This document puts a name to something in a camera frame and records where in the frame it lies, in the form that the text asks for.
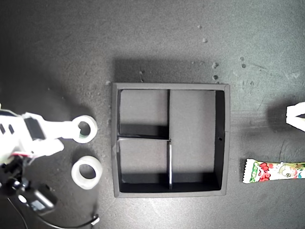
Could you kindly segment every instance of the debris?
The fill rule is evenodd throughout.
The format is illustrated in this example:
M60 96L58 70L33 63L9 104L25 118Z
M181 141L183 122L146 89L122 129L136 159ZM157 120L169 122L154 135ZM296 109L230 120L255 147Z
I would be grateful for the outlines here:
M142 70L142 71L139 71L141 83L144 82L144 80L143 80L143 75L144 75L144 73L145 73L145 71L143 71L143 70Z
M216 62L214 62L213 64L212 64L212 68L217 68L219 66L219 64L218 63L216 63Z

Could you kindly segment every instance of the box compartment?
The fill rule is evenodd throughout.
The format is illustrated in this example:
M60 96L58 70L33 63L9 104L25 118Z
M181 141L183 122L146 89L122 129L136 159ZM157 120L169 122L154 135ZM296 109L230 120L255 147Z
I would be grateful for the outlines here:
M122 90L119 136L169 139L169 90Z

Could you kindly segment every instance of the sorting tray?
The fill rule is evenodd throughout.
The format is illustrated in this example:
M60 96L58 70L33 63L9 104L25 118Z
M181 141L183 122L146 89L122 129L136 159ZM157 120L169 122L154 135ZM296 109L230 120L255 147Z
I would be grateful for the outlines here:
M114 83L115 196L225 195L229 129L229 85Z

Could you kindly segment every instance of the snack package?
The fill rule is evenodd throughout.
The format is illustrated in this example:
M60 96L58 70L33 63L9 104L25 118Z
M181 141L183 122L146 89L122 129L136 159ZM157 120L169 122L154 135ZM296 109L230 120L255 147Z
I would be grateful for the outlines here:
M243 183L305 178L305 162L270 163L247 159Z

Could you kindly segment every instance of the white plastic part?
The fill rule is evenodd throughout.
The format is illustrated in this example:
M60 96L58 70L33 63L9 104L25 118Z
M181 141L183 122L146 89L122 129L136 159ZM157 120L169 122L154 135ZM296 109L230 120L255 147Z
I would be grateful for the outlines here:
M18 199L21 203L25 204L27 201L27 199L23 196L23 195L18 195Z
M286 113L286 123L302 131L305 131L305 119L297 117L303 114L305 114L305 102L298 103L294 106L288 106Z
M25 119L32 118L38 123L44 137L32 139ZM90 126L88 136L81 135L78 127L80 122ZM64 149L58 138L74 139L79 143L91 141L97 133L96 121L87 115L75 118L73 121L48 122L41 115L25 113L18 115L10 110L0 109L0 163L4 163L14 152L24 152L32 157L50 156Z
M90 142L97 134L97 123L94 118L88 115L82 115L77 118L74 118L72 122L78 127L81 122L85 122L90 127L90 133L87 136L82 135L80 132L78 136L74 137L73 140L78 143L87 143Z
M93 179L87 179L84 178L80 172L80 166L81 165L89 165L94 169L95 172L95 178ZM92 156L83 156L80 158L72 167L71 175L73 181L81 188L83 189L92 189L94 186L96 186L100 178L102 176L103 168L98 159Z

